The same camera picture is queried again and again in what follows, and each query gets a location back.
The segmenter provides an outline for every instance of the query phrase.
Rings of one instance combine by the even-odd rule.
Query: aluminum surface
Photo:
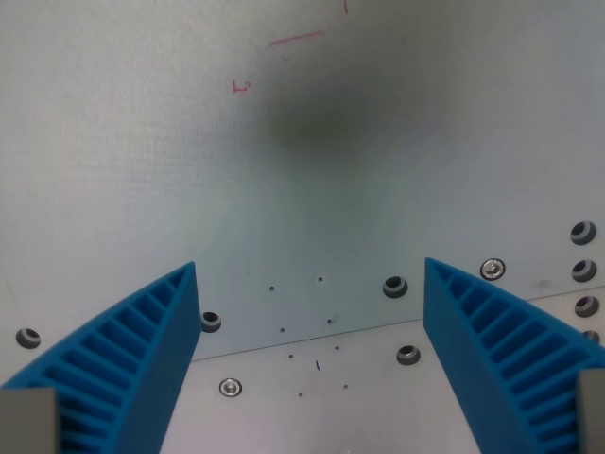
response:
[[[603,333],[605,311],[574,313],[589,295],[605,298],[605,288],[533,303]],[[404,345],[421,350],[418,363],[397,362]],[[245,392],[223,398],[216,384],[225,376]],[[197,454],[200,445],[216,454],[479,452],[422,321],[192,362],[162,454]]]
[[[605,241],[569,239],[605,228],[604,21],[600,0],[2,2],[11,336],[52,344],[189,260],[222,321],[196,358],[419,319],[426,256],[499,257],[525,298],[605,285],[571,278]]]

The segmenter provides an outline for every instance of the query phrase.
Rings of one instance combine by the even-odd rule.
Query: red handwritten mark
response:
[[[237,86],[237,84],[235,84],[235,80],[233,81],[233,92],[234,93],[238,93],[238,92],[247,92],[248,89],[252,86],[252,84],[250,82],[244,82],[244,88],[239,88]]]
[[[299,41],[299,40],[307,40],[309,38],[315,38],[317,36],[323,36],[323,35],[325,35],[325,31],[323,31],[323,30],[312,31],[310,33],[305,33],[304,35],[290,36],[288,38],[282,38],[281,40],[271,41],[268,45],[269,45],[269,47],[273,47],[274,45],[287,44],[287,43],[292,43],[293,41]]]

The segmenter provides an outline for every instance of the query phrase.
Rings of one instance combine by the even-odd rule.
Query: red line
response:
[[[315,38],[316,36],[323,36],[325,32],[323,30],[312,31],[310,33],[305,33],[304,35],[290,36],[289,38],[282,38],[281,40],[271,41],[268,45],[272,47],[274,45],[291,43],[292,41],[298,40],[306,40],[308,38]]]

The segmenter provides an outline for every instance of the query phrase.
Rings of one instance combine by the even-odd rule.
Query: countersunk hole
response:
[[[29,328],[20,329],[17,331],[15,339],[19,345],[28,350],[40,346],[40,343],[42,342],[40,335],[33,329]]]
[[[389,298],[401,298],[407,292],[407,282],[401,276],[391,276],[382,285],[383,293]]]
[[[595,341],[596,343],[599,343],[601,340],[601,337],[598,335],[598,333],[596,331],[584,331],[582,334],[584,336],[586,336],[588,339],[590,339],[591,341]]]
[[[204,312],[201,314],[201,330],[204,333],[215,333],[220,329],[222,321],[214,312]]]
[[[578,300],[574,311],[578,317],[586,319],[595,315],[599,306],[600,302],[598,298],[595,298],[594,296],[584,296]]]
[[[403,366],[411,366],[420,360],[420,350],[413,345],[405,345],[397,351],[397,362]]]
[[[218,316],[214,312],[204,312],[203,318],[210,323],[218,320]]]
[[[584,222],[579,222],[571,229],[571,235],[579,235],[584,231]]]
[[[578,246],[584,246],[590,243],[596,236],[596,226],[595,223],[590,220],[585,220],[583,222],[578,222],[574,225],[574,228],[571,229],[571,233],[569,234],[569,238],[571,242],[577,244]]]
[[[397,288],[401,286],[401,277],[392,276],[385,281],[385,284],[387,284],[388,288]]]
[[[581,260],[571,271],[571,277],[576,282],[588,282],[596,276],[596,263],[592,260]]]
[[[574,272],[580,272],[582,270],[584,270],[586,268],[586,260],[582,260],[581,262],[578,262],[576,264],[576,266],[574,267]]]
[[[409,355],[413,351],[414,347],[412,347],[411,345],[406,345],[405,347],[399,349],[399,353],[401,353],[402,355]]]

